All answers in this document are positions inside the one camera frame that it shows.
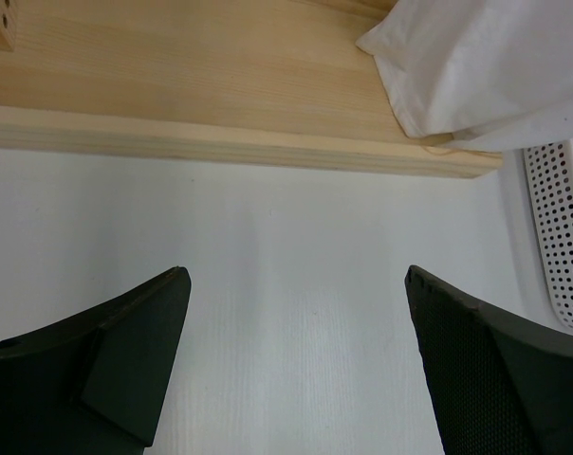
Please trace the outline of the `white hanging garment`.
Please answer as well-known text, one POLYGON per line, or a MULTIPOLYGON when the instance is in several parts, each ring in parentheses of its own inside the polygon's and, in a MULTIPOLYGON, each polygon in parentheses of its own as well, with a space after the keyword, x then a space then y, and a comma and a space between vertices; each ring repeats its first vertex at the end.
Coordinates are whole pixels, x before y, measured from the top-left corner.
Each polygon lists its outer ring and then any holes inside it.
POLYGON ((483 152, 573 138, 573 1, 400 1, 358 46, 407 137, 483 152))

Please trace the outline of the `white plastic laundry basket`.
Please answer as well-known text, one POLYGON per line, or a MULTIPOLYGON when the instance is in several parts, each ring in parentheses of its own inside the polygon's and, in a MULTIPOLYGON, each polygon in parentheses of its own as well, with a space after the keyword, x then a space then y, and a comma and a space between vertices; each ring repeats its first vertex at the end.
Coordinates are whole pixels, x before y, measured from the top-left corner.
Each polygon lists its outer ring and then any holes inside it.
POLYGON ((573 333, 573 139, 523 150, 549 300, 573 333))

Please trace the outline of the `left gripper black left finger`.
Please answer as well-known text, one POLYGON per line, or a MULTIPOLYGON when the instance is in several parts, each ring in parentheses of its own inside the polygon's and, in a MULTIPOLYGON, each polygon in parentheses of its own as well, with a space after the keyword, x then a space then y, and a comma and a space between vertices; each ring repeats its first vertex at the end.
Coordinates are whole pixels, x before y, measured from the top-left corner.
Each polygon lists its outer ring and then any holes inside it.
POLYGON ((153 445, 192 282, 171 268, 0 341, 0 454, 141 454, 153 445))

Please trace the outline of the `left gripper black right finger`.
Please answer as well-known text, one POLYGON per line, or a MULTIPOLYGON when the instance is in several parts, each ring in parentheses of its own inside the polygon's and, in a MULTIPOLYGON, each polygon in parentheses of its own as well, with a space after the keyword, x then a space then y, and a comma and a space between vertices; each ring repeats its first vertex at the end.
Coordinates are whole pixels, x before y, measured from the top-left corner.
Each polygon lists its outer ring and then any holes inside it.
POLYGON ((573 336, 412 265, 405 277, 447 454, 573 454, 573 336))

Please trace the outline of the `wooden clothes rack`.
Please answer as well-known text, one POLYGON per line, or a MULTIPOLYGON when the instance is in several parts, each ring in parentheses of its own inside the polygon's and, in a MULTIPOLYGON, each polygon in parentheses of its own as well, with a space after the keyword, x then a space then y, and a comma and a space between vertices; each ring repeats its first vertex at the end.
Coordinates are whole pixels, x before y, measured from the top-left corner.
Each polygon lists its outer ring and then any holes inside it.
POLYGON ((0 1, 0 148, 474 178, 357 39, 389 1, 0 1))

